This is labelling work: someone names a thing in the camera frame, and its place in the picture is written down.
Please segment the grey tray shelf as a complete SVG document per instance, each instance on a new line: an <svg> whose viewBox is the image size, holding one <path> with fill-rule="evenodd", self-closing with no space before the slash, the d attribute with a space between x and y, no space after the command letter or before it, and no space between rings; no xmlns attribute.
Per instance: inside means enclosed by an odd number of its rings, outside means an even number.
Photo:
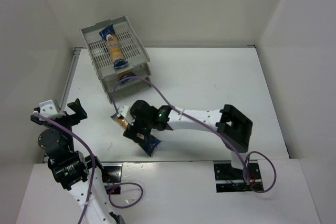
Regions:
<svg viewBox="0 0 336 224"><path fill-rule="evenodd" d="M110 25L114 28L122 55L128 63L123 69L113 67L109 49L104 39L99 35L104 28ZM80 32L96 75L110 103L113 99L122 99L149 87L148 84L138 79L124 80L121 84L118 84L125 74L133 73L137 77L147 80L150 79L151 75L148 65L150 57L126 16L96 23L82 28Z"/></svg>

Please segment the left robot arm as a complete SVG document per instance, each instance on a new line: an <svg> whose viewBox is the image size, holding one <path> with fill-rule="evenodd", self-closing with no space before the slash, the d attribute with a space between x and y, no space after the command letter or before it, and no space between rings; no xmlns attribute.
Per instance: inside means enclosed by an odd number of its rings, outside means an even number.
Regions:
<svg viewBox="0 0 336 224"><path fill-rule="evenodd" d="M62 111L54 100L41 102L30 119L46 127L37 139L38 146L48 157L48 168L54 180L67 190L82 210L80 221L88 223L124 223L113 212L102 182L105 170L93 153L84 156L74 149L72 127L87 118L79 99L68 104L73 114Z"/></svg>

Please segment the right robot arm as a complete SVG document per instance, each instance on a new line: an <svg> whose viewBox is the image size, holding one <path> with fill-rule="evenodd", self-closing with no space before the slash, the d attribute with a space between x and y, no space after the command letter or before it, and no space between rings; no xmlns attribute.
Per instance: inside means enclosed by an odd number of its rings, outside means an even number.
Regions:
<svg viewBox="0 0 336 224"><path fill-rule="evenodd" d="M252 133L252 121L233 105L226 104L220 110L185 110L163 105L150 106L137 100L132 106L119 107L128 126L124 136L143 144L153 129L158 131L196 130L217 134L231 151L231 166L244 170Z"/></svg>

